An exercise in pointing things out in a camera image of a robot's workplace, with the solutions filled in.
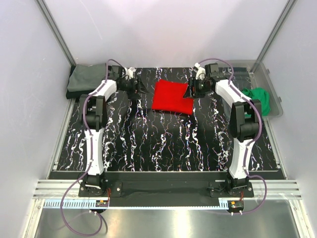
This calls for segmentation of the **red t shirt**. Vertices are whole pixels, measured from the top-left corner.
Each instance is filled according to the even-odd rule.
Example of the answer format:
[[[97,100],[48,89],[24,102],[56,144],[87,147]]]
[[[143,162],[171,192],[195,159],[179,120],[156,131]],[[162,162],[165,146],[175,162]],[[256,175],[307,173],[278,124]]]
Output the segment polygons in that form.
[[[194,99],[183,97],[187,86],[186,83],[160,79],[155,84],[152,109],[191,115]]]

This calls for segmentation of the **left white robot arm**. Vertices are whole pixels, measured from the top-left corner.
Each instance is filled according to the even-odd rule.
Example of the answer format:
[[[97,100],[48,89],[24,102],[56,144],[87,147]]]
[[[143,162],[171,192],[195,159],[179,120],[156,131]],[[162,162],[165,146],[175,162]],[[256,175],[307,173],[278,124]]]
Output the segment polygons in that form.
[[[127,93],[129,99],[140,99],[148,90],[136,74],[136,68],[111,66],[101,83],[88,95],[80,97],[81,123],[86,137],[87,166],[79,177],[79,195],[104,196],[110,194],[103,164],[103,134],[107,125],[106,102],[117,91]]]

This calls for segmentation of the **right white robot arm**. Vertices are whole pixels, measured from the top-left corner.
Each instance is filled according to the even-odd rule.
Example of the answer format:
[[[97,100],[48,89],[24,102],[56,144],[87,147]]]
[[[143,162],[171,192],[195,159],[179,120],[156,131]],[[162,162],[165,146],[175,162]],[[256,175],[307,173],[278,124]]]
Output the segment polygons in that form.
[[[229,132],[233,137],[233,156],[226,179],[209,188],[211,195],[241,197],[252,191],[248,164],[251,151],[262,133],[262,105],[244,95],[233,83],[234,71],[226,78],[217,63],[195,63],[184,98],[202,98],[209,92],[219,95],[231,108]]]

